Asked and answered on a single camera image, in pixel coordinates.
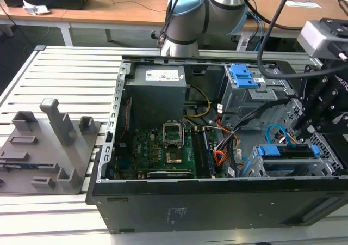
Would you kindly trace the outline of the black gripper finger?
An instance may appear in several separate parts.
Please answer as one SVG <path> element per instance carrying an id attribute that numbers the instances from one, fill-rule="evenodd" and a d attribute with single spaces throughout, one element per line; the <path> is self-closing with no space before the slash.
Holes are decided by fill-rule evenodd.
<path id="1" fill-rule="evenodd" d="M 322 94 L 328 86 L 327 75 L 306 77 L 302 79 L 299 100 L 302 114 L 293 123 L 298 133 L 307 133 L 310 126 L 315 127 L 323 112 Z"/>
<path id="2" fill-rule="evenodd" d="M 299 117 L 299 140 L 311 137 L 314 132 L 333 134 L 335 100 L 339 95 L 332 77 L 311 78 L 303 83 L 302 114 Z"/>

